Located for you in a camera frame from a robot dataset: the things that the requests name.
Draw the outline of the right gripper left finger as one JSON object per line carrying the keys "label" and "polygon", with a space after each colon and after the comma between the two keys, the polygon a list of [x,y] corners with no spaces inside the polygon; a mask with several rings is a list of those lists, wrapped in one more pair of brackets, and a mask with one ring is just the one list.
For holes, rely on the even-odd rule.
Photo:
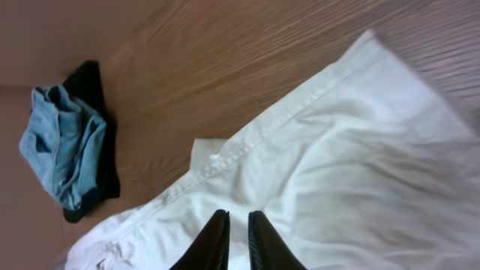
{"label": "right gripper left finger", "polygon": [[227,270],[230,214],[217,210],[170,270]]}

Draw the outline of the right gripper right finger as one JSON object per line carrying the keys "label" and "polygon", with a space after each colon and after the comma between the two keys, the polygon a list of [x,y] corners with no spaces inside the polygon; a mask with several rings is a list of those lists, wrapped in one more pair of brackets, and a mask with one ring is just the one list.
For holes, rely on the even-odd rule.
{"label": "right gripper right finger", "polygon": [[251,270],[306,270],[262,211],[248,215]]}

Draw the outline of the beige khaki shorts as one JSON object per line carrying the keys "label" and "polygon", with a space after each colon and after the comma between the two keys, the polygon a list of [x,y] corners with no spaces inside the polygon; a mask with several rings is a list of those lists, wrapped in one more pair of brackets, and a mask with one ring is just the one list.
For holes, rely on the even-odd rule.
{"label": "beige khaki shorts", "polygon": [[65,268],[168,269],[218,209],[231,269],[250,266],[255,210],[308,269],[479,267],[479,136],[371,31],[191,157],[163,193],[85,234]]}

